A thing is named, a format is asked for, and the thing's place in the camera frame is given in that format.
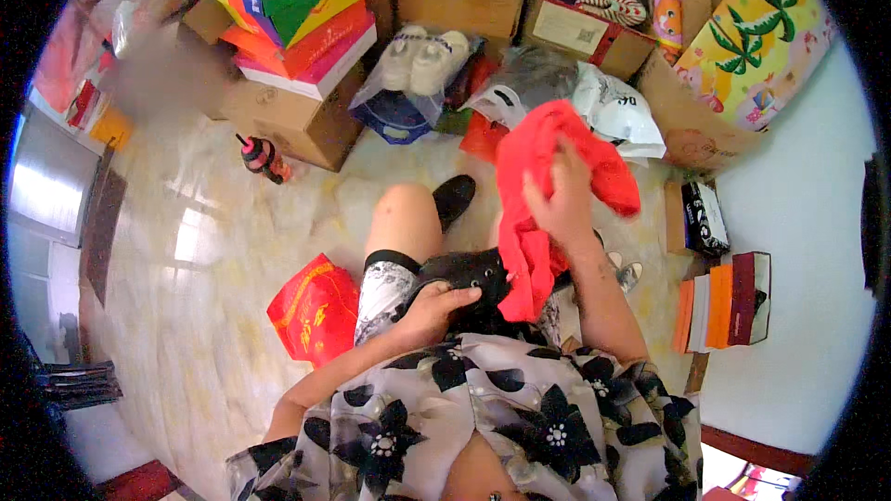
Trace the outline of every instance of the hand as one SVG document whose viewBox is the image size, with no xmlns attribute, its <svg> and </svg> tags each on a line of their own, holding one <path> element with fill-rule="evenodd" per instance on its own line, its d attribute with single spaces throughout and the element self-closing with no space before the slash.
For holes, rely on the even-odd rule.
<svg viewBox="0 0 891 501">
<path fill-rule="evenodd" d="M 402 317 L 389 330 L 405 351 L 437 344 L 446 336 L 449 315 L 458 308 L 473 304 L 483 295 L 479 287 L 452 290 L 445 281 L 436 281 L 420 289 L 418 296 Z"/>
<path fill-rule="evenodd" d="M 538 228 L 546 231 L 564 250 L 587 244 L 591 228 L 591 170 L 578 155 L 572 141 L 557 137 L 551 179 L 554 193 L 545 199 L 529 173 L 523 174 L 523 198 Z"/>
</svg>

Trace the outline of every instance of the red plastic bag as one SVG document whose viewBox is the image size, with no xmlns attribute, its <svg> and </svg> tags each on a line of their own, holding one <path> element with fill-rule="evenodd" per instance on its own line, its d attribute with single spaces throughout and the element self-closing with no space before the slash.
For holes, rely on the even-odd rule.
<svg viewBox="0 0 891 501">
<path fill-rule="evenodd" d="M 359 289 L 320 253 L 285 283 L 266 308 L 292 360 L 321 367 L 353 348 Z"/>
</svg>

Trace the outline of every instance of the white wall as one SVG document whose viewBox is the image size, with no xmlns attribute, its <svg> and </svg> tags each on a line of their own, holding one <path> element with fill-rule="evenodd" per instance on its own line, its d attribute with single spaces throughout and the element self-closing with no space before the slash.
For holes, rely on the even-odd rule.
<svg viewBox="0 0 891 501">
<path fill-rule="evenodd" d="M 875 142 L 843 43 L 771 126 L 759 154 L 717 178 L 734 252 L 773 254 L 769 333 L 711 354 L 702 421 L 815 454 L 845 406 L 875 309 L 860 248 L 863 162 Z"/>
<path fill-rule="evenodd" d="M 65 422 L 69 447 L 93 484 L 155 459 L 130 433 L 113 404 L 70 410 Z"/>
</svg>

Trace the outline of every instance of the label on box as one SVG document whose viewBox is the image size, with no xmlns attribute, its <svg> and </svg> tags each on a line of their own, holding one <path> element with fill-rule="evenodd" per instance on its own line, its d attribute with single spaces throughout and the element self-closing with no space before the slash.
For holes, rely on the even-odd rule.
<svg viewBox="0 0 891 501">
<path fill-rule="evenodd" d="M 586 55 L 594 54 L 609 24 L 547 0 L 538 11 L 532 35 Z"/>
</svg>

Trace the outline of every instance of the pink bottle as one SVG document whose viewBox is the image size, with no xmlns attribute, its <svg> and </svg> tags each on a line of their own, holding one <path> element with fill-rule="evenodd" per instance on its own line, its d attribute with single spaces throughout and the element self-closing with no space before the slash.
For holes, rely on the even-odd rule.
<svg viewBox="0 0 891 501">
<path fill-rule="evenodd" d="M 291 179 L 291 167 L 285 164 L 280 154 L 275 153 L 273 142 L 253 136 L 245 140 L 238 134 L 235 137 L 244 145 L 241 159 L 251 173 L 263 173 L 276 184 Z"/>
</svg>

